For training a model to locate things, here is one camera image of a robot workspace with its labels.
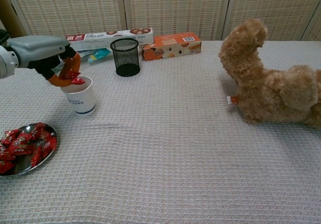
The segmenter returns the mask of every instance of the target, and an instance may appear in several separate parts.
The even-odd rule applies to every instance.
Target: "brown plush dog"
[[[301,122],[321,128],[321,70],[265,69],[258,57],[267,28],[248,19],[224,40],[219,57],[238,85],[238,106],[248,123]]]

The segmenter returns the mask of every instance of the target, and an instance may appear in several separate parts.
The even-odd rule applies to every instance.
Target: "paper cup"
[[[79,77],[84,80],[82,85],[71,84],[61,87],[61,90],[69,100],[73,110],[80,116],[91,115],[95,111],[95,98],[92,90],[92,79]]]

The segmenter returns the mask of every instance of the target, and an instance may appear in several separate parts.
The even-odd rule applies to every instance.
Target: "woven panel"
[[[234,0],[224,37],[249,17],[262,19],[269,40],[300,40],[318,0]]]
[[[60,145],[31,173],[0,178],[0,223],[320,224],[321,131],[246,124],[226,102],[237,87],[221,44],[141,62],[128,78],[112,60],[83,63],[97,107],[84,118],[34,70],[1,79],[0,133],[43,121]],[[320,46],[267,42],[260,52],[267,67],[317,68]]]
[[[18,0],[33,34],[120,30],[117,0]]]
[[[223,0],[130,0],[132,26],[153,27],[155,35],[193,31],[216,39]]]
[[[307,36],[308,41],[321,41],[321,14],[314,22],[314,25]]]

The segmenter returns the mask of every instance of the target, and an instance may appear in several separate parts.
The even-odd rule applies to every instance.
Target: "waffle-knit fabric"
[[[0,80],[0,131],[46,122],[57,152],[39,168],[0,178],[0,223],[321,223],[321,132],[242,120],[226,96],[233,80],[217,56],[141,62],[93,79],[96,112],[81,118],[34,70]],[[321,68],[321,42],[267,42],[266,67]]]

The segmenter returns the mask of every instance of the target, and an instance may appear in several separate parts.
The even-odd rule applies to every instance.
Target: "metal plate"
[[[21,128],[19,128],[20,133],[24,132],[24,133],[31,133],[31,131],[34,129],[34,127],[36,126],[37,123],[34,124],[30,124],[30,125],[25,125],[22,126]],[[57,131],[51,127],[50,125],[46,124],[45,126],[45,130],[50,132],[52,136],[57,138],[57,146],[58,146],[58,133]],[[45,143],[45,141],[39,139],[36,141],[29,141],[28,145],[43,145]],[[43,159],[38,165],[31,167],[31,157],[32,155],[21,155],[21,156],[17,156],[15,160],[12,161],[12,163],[14,163],[16,166],[14,167],[14,169],[4,173],[4,174],[0,174],[0,177],[2,176],[15,176],[15,175],[23,175],[26,174],[29,171],[32,171],[34,169],[36,169],[38,166],[40,166],[42,163],[44,163],[52,154],[54,151],[51,151],[49,153],[49,155]]]

